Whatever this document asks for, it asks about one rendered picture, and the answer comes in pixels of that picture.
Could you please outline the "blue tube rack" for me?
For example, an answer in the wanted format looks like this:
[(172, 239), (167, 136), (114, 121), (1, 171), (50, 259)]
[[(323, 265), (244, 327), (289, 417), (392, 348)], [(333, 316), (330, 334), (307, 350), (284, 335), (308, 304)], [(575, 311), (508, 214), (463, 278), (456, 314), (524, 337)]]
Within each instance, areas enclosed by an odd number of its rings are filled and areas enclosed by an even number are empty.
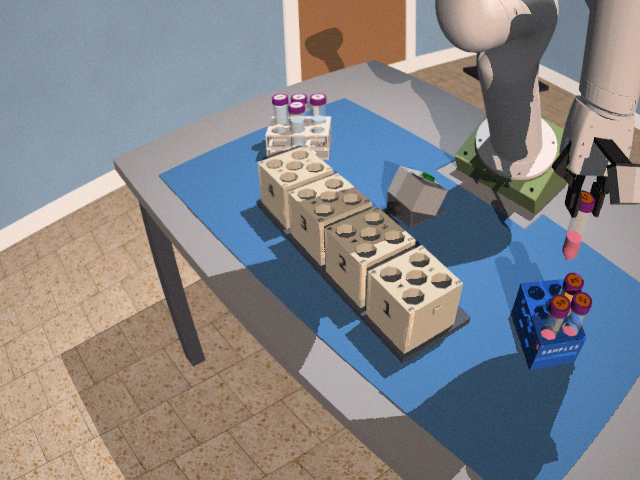
[[(582, 326), (575, 336), (569, 336), (564, 333), (562, 326), (567, 316), (564, 318), (555, 339), (548, 340), (541, 334), (540, 330), (548, 312), (549, 302), (552, 295), (560, 294), (563, 282), (564, 279), (520, 283), (512, 310), (529, 371), (574, 363), (586, 340)], [(537, 340), (539, 344), (538, 350), (535, 345)]]

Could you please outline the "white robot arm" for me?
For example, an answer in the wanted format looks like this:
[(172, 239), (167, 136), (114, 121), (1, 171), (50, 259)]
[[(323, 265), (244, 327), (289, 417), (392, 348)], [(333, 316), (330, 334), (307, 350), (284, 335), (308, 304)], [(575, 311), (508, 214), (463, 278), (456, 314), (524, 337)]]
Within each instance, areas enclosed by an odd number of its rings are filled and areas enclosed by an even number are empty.
[[(585, 2), (590, 12), (579, 91), (604, 111), (632, 114), (640, 95), (640, 0)], [(477, 69), (487, 119), (476, 147), (483, 163), (513, 180), (546, 172), (557, 140), (541, 119), (537, 66), (557, 25), (558, 0), (435, 0), (435, 9), (455, 47), (481, 52)], [(640, 204), (640, 164), (612, 139), (594, 142), (611, 163), (610, 205)]]

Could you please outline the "white tube rack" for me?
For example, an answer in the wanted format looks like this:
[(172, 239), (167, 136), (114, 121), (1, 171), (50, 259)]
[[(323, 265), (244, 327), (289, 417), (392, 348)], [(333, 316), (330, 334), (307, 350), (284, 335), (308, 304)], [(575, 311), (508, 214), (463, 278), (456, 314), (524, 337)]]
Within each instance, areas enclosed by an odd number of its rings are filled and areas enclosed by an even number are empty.
[[(291, 146), (291, 137), (305, 137), (305, 141), (306, 141), (305, 147), (307, 147), (311, 152), (313, 152), (321, 160), (329, 160), (330, 148), (331, 148), (330, 122), (331, 122), (331, 117), (326, 116), (326, 123), (314, 124), (312, 123), (312, 117), (307, 116), (307, 123), (305, 123), (305, 131), (302, 133), (292, 133), (290, 131), (289, 121), (288, 123), (285, 123), (285, 124), (276, 124), (274, 121), (274, 117), (272, 117), (268, 130), (265, 135), (267, 159), (270, 157), (288, 152), (290, 150), (303, 147), (303, 146)], [(275, 131), (276, 128), (283, 128), (286, 131), (283, 133), (276, 133)], [(321, 128), (325, 131), (320, 134), (313, 133), (312, 129), (314, 128)], [(285, 141), (285, 142), (281, 143), (280, 141)], [(315, 141), (315, 142), (311, 142), (311, 141)], [(321, 143), (318, 143), (318, 142), (321, 142)], [(272, 145), (279, 145), (279, 146), (272, 146)], [(270, 151), (270, 150), (286, 150), (286, 151)]]

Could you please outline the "orange tube with purple cap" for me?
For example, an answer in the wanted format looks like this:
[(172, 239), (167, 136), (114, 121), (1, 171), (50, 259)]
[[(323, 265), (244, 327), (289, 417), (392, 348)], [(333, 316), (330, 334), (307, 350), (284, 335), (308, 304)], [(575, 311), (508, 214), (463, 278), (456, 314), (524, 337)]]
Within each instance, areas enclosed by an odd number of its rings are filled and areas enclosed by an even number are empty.
[(568, 273), (563, 282), (562, 295), (569, 298), (570, 302), (576, 292), (581, 292), (584, 285), (583, 278), (577, 273)]

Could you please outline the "blue bench mat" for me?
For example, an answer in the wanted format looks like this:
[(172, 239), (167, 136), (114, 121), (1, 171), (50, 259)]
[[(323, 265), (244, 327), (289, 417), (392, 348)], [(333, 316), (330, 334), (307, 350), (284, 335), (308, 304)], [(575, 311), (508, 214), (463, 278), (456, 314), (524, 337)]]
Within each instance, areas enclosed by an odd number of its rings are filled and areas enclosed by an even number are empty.
[[(463, 283), (470, 322), (404, 363), (257, 206), (267, 127), (159, 177), (289, 310), (391, 402), (484, 480), (562, 480), (640, 375), (640, 282), (544, 214), (524, 229), (439, 173), (455, 157), (345, 98), (323, 160), (387, 208), (399, 166), (430, 173), (446, 212), (399, 226)], [(520, 283), (577, 273), (592, 299), (574, 363), (530, 370), (513, 314)]]

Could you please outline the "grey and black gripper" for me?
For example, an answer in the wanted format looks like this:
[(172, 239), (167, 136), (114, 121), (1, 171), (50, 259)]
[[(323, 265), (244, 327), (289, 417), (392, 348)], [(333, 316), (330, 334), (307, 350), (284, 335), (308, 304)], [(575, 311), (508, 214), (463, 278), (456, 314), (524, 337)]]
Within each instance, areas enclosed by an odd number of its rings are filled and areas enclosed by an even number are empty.
[[(609, 193), (606, 165), (611, 163), (595, 144), (594, 137), (612, 139), (629, 159), (633, 133), (634, 113), (610, 113), (593, 105), (582, 94), (575, 97), (563, 131), (561, 154), (552, 164), (555, 173), (570, 186), (565, 206), (572, 218), (577, 217), (582, 199), (580, 190), (586, 176), (597, 176), (590, 191), (596, 200), (594, 217), (599, 217), (605, 195)], [(569, 163), (570, 170), (566, 168)]]

